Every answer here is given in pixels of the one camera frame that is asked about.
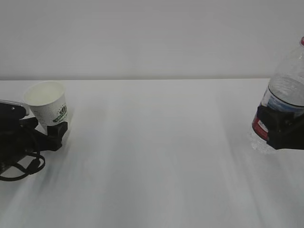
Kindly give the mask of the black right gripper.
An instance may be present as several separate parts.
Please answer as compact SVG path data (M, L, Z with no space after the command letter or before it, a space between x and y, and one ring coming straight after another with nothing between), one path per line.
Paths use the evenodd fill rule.
M304 149L304 121L292 112L281 112L260 105L257 117L268 130L266 143L276 150Z

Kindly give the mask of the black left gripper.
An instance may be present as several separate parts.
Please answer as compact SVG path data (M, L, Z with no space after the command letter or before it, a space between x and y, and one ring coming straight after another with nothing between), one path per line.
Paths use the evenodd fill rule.
M16 168L23 175L39 171L39 150L57 151L62 147L62 138L68 123L47 126L47 134L35 130L36 118L22 119L18 128L0 129L0 173Z

